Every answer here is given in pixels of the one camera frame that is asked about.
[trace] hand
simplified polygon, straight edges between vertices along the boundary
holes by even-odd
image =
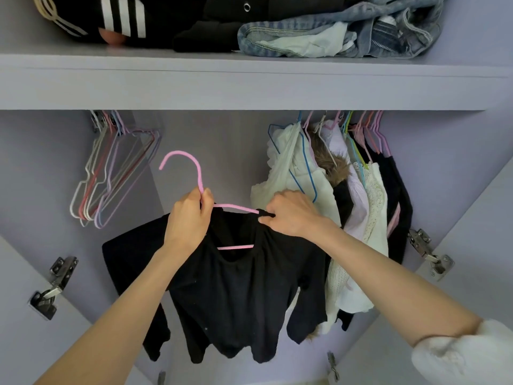
[[[182,266],[205,237],[213,206],[214,197],[208,188],[203,194],[197,187],[185,194],[169,214],[164,245],[159,252],[173,257],[178,267]]]
[[[259,222],[289,236],[308,239],[311,228],[324,221],[309,198],[299,191],[277,192],[265,209],[276,217],[263,216]]]

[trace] closet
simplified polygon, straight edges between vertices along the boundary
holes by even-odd
[[[181,157],[159,171],[166,153],[193,154],[216,201],[249,206],[251,186],[267,178],[270,123],[294,122],[299,110],[318,121],[325,110],[379,109],[412,226],[438,243],[513,155],[512,9],[511,0],[447,0],[441,37],[410,61],[270,59],[79,44],[32,0],[0,0],[0,234],[43,275],[57,256],[77,256],[64,295],[94,321],[118,296],[101,245],[167,213],[196,183]],[[98,108],[163,130],[155,160],[102,230],[68,212],[96,137],[87,110]],[[408,247],[403,264],[420,263]],[[153,383],[160,371],[191,385],[326,378],[327,352],[343,359],[377,316],[359,313],[348,331],[337,323],[300,345],[282,330],[264,364],[249,349],[227,359],[211,346],[194,365],[169,295],[162,304],[170,342],[157,362],[142,351],[136,363]]]

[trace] denim clothing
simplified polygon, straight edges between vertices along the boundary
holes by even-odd
[[[240,50],[248,55],[294,56],[268,44],[279,37],[315,35],[335,22],[350,24],[357,33],[356,45],[337,56],[361,58],[413,58],[427,50],[438,39],[439,18],[444,0],[368,0],[342,12],[306,15],[281,21],[244,24],[238,32]],[[377,18],[390,16],[396,25]]]

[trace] shelf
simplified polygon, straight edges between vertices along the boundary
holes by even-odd
[[[57,45],[0,54],[1,109],[485,110],[511,69]]]

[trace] white fabric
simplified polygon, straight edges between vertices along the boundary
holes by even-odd
[[[349,164],[349,154],[342,133],[336,125],[331,130],[328,128],[332,126],[333,121],[328,120],[324,122],[324,128],[321,130],[321,136],[326,141],[330,151],[333,154],[344,157]],[[349,165],[347,185],[349,187],[349,193],[351,194],[351,200],[353,201],[354,206],[351,211],[351,215],[344,226],[344,231],[354,238],[362,240],[369,215],[369,201],[365,188],[352,165]],[[341,294],[348,280],[349,275],[343,267],[337,262],[331,260],[325,287],[327,321],[320,324],[319,328],[322,334],[327,334],[331,329],[331,326],[337,321],[337,313],[339,312],[339,308],[337,307],[337,298]]]
[[[369,197],[369,220],[365,230],[363,242],[377,252],[388,257],[388,241],[386,237],[387,220],[387,194],[383,186],[380,168],[377,163],[369,165],[369,169],[363,169],[365,175],[365,190]],[[374,304],[363,293],[356,282],[349,278],[337,297],[337,307],[348,313],[367,312]]]
[[[267,181],[251,188],[251,206],[265,209],[276,192],[285,189],[299,190],[289,170],[294,174],[305,194],[313,200],[315,192],[305,163],[306,155],[313,183],[317,189],[317,200],[314,205],[321,215],[332,219],[340,226],[339,210],[333,195],[333,188],[326,179],[324,169],[316,167],[310,154],[308,140],[305,135],[301,137],[302,132],[299,122],[274,132],[273,141],[276,143],[279,153],[273,142],[269,141],[267,143],[267,156],[269,157],[267,164],[271,170]]]
[[[486,320],[476,335],[421,341],[411,360],[433,385],[511,385],[513,332],[498,321]]]
[[[338,21],[317,35],[281,37],[271,41],[260,40],[257,44],[292,52],[307,58],[335,56],[339,52],[344,51],[344,48],[348,49],[351,47],[351,45],[347,46],[347,44],[344,46],[346,31],[347,23]]]

